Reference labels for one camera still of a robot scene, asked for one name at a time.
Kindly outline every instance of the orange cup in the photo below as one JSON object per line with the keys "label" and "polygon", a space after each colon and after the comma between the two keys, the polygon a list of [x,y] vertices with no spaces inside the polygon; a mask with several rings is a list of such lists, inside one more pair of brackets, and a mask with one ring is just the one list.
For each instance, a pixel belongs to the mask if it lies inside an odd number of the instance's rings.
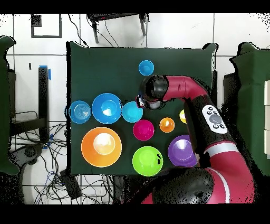
{"label": "orange cup", "polygon": [[160,121],[159,127],[163,132],[169,133],[175,128],[175,122],[173,119],[165,117]]}
{"label": "orange cup", "polygon": [[120,137],[107,127],[96,127],[87,132],[81,147],[84,159],[96,167],[112,165],[122,152]]}

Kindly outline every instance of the green bowl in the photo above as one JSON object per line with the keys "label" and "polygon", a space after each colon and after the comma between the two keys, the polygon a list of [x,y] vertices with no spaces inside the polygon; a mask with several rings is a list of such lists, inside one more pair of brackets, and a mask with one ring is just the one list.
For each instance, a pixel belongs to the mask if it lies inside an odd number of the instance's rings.
{"label": "green bowl", "polygon": [[132,165],[137,173],[143,176],[154,176],[161,170],[163,158],[156,148],[144,146],[134,153]]}

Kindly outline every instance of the cup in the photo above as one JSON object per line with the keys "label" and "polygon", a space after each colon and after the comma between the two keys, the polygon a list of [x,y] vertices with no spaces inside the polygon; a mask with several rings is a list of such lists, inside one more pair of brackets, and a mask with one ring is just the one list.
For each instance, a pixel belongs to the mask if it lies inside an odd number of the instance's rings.
{"label": "cup", "polygon": [[154,72],[154,65],[151,61],[144,60],[139,64],[139,71],[143,76],[149,76]]}
{"label": "cup", "polygon": [[175,122],[169,117],[163,118],[159,123],[160,129],[165,133],[170,133],[175,128]]}
{"label": "cup", "polygon": [[94,139],[94,149],[101,155],[110,154],[115,148],[115,140],[108,133],[101,133]]}

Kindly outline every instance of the black stand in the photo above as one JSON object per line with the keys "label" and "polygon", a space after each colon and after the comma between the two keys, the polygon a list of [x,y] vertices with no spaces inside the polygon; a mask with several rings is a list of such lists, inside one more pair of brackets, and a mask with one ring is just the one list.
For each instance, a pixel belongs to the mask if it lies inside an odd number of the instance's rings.
{"label": "black stand", "polygon": [[[101,21],[101,20],[109,20],[112,18],[120,18],[120,17],[125,17],[125,16],[130,16],[130,15],[137,15],[138,13],[110,13],[108,15],[106,14],[87,14],[87,17],[89,18],[89,20],[92,23],[92,27],[93,27],[93,32],[94,32],[94,37],[95,37],[95,42],[96,44],[99,43],[99,39],[98,39],[98,33],[97,33],[97,22]],[[140,19],[140,23],[141,23],[141,30],[142,30],[142,35],[145,36],[146,35],[146,30],[144,28],[144,24],[146,22],[146,13],[143,14],[139,14],[139,19]]]}
{"label": "black stand", "polygon": [[[15,80],[16,74],[9,73],[9,89],[11,96],[11,115],[15,115]],[[11,135],[39,128],[41,143],[49,140],[49,104],[48,104],[48,69],[38,68],[38,119],[11,123]]]}

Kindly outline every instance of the blue cable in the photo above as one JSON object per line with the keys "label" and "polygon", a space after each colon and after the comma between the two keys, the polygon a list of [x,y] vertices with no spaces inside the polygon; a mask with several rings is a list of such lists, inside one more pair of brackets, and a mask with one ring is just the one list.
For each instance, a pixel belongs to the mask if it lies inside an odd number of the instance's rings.
{"label": "blue cable", "polygon": [[47,181],[48,181],[48,180],[51,181],[51,179],[50,179],[49,177],[50,177],[51,175],[54,175],[54,174],[55,174],[55,173],[54,173],[53,171],[48,172],[47,180],[46,180],[46,182],[45,182],[45,185],[47,184]]}

